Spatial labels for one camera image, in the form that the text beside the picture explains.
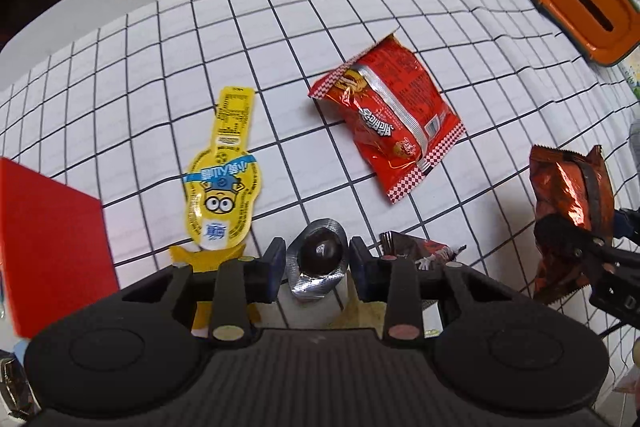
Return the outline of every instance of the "shiny brown snack package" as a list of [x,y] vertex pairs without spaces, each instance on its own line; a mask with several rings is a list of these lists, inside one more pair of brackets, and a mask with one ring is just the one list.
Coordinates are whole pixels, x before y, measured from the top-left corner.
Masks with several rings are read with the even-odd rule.
[[[536,194],[536,220],[558,213],[611,244],[614,199],[600,145],[587,156],[534,145],[529,177]],[[536,274],[535,300],[549,304],[588,285],[577,261],[561,259],[539,241],[536,244],[542,260]]]

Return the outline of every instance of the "red snack package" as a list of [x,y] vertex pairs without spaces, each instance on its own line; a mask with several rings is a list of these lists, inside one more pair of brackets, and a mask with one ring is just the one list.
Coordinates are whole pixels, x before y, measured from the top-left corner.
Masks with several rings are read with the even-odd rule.
[[420,183],[465,132],[427,71],[393,35],[322,77],[309,96],[338,104],[392,203]]

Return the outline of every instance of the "ribbed black surface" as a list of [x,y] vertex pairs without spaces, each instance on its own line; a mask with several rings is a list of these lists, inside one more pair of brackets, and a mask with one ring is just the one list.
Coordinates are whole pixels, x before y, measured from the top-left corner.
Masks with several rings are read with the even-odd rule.
[[[171,360],[167,360],[167,370],[171,370]],[[30,425],[603,427],[606,424],[588,410],[552,419],[522,419],[478,409],[444,387],[419,352],[385,347],[372,330],[266,330],[251,347],[218,352],[186,393],[158,409],[112,421],[71,418],[47,411]]]

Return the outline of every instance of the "yellow wrapper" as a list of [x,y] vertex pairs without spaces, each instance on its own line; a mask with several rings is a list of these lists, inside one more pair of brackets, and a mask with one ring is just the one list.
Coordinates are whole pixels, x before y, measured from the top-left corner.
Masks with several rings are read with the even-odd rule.
[[237,246],[251,227],[260,171],[246,152],[254,90],[224,87],[220,92],[211,143],[191,163],[184,177],[186,225],[206,250]]

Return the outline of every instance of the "barcode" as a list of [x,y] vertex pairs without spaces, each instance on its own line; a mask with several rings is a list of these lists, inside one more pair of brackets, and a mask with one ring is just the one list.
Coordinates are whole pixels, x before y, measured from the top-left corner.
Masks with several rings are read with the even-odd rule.
[[424,126],[424,131],[427,133],[427,136],[430,140],[433,139],[434,136],[436,136],[439,130],[440,118],[438,118],[438,115],[431,118],[431,120],[428,121],[427,125]]

